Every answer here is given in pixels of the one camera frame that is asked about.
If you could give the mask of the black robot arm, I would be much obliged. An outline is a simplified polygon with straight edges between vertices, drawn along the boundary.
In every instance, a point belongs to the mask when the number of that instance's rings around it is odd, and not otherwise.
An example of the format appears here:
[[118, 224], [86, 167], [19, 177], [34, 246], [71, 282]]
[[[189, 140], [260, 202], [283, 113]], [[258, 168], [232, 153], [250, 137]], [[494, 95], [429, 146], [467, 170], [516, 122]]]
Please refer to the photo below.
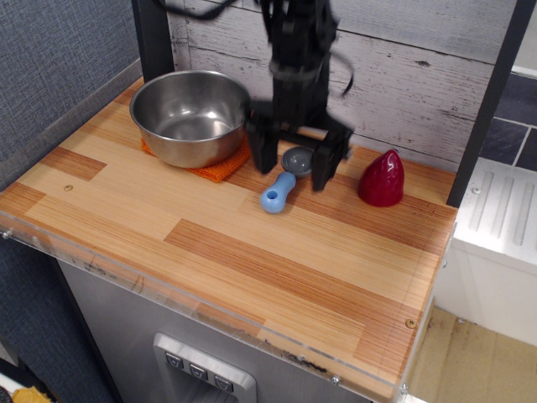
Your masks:
[[245, 108], [253, 162], [267, 174], [276, 165], [281, 139], [310, 147], [313, 189], [322, 191], [347, 158], [352, 136], [327, 111], [337, 21], [327, 1], [263, 1], [261, 9], [272, 45], [273, 95]]

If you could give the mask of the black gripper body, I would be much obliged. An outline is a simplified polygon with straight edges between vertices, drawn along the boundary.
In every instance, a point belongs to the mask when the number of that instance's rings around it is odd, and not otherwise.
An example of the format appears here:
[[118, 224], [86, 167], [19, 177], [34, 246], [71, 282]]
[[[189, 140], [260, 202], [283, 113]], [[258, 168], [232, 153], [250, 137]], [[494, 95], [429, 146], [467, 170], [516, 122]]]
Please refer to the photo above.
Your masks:
[[270, 100], [251, 101], [245, 107], [245, 129], [248, 125], [272, 128], [279, 132], [297, 133], [302, 126], [325, 130], [337, 140], [348, 142], [351, 129], [334, 118], [326, 108], [329, 71], [322, 69], [307, 81], [273, 79], [273, 96]]

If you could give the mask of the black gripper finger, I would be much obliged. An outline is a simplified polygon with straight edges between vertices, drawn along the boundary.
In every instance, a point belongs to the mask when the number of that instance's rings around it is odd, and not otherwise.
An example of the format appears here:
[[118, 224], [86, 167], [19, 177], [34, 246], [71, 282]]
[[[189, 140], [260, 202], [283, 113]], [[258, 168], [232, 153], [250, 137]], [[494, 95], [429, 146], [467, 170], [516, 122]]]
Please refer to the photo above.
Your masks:
[[334, 176], [343, 159], [348, 157], [350, 148], [347, 141], [324, 139], [314, 150], [311, 160], [311, 177], [314, 191], [323, 191]]
[[253, 162], [262, 174], [268, 174], [277, 163], [279, 138], [272, 128], [247, 126], [248, 145]]

